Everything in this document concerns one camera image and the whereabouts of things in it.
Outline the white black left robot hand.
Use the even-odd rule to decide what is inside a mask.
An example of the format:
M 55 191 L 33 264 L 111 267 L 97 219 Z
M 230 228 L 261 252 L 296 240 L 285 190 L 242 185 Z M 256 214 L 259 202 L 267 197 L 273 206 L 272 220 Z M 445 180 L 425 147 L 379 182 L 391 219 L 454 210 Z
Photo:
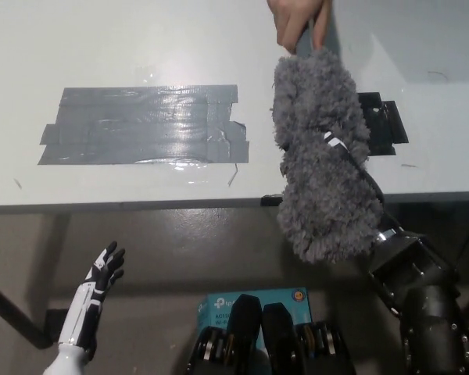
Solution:
M 125 250 L 118 250 L 117 242 L 113 241 L 92 263 L 66 314 L 60 344 L 74 345 L 89 352 L 93 349 L 102 304 L 109 289 L 124 274 L 124 255 Z

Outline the person's bare hand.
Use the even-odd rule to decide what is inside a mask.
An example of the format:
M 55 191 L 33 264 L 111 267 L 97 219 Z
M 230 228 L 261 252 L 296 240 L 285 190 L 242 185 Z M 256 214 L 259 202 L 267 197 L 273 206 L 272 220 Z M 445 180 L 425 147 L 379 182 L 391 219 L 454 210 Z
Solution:
M 331 19 L 331 0 L 273 0 L 267 1 L 274 18 L 277 44 L 294 54 L 304 28 L 313 21 L 313 47 L 324 46 Z

